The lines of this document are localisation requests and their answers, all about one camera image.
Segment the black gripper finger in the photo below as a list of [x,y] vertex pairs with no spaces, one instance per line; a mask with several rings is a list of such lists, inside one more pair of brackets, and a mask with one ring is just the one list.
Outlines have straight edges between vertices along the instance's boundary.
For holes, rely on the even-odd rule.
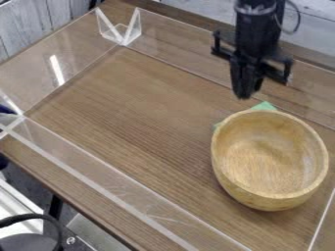
[[249,85],[247,97],[251,97],[261,90],[263,79],[265,79],[265,73],[262,72],[262,70],[255,65],[249,65],[247,66],[247,85]]
[[245,84],[243,70],[245,64],[239,61],[238,58],[231,58],[231,79],[235,96],[238,98],[249,97],[249,87]]

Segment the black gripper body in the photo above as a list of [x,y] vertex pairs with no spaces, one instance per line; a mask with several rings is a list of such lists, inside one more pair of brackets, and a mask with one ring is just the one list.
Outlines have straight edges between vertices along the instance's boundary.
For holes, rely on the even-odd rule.
[[279,46],[285,8],[285,4],[235,4],[235,31],[218,28],[213,33],[213,54],[230,64],[231,58],[239,59],[246,85],[249,65],[255,65],[265,77],[281,83],[289,81],[294,59]]

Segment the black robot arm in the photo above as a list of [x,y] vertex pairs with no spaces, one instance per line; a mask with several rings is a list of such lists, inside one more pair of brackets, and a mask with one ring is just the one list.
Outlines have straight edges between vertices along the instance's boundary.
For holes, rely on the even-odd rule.
[[235,32],[217,29],[211,53],[230,62],[233,90],[249,99],[263,79],[287,84],[294,58],[279,44],[287,0],[235,0]]

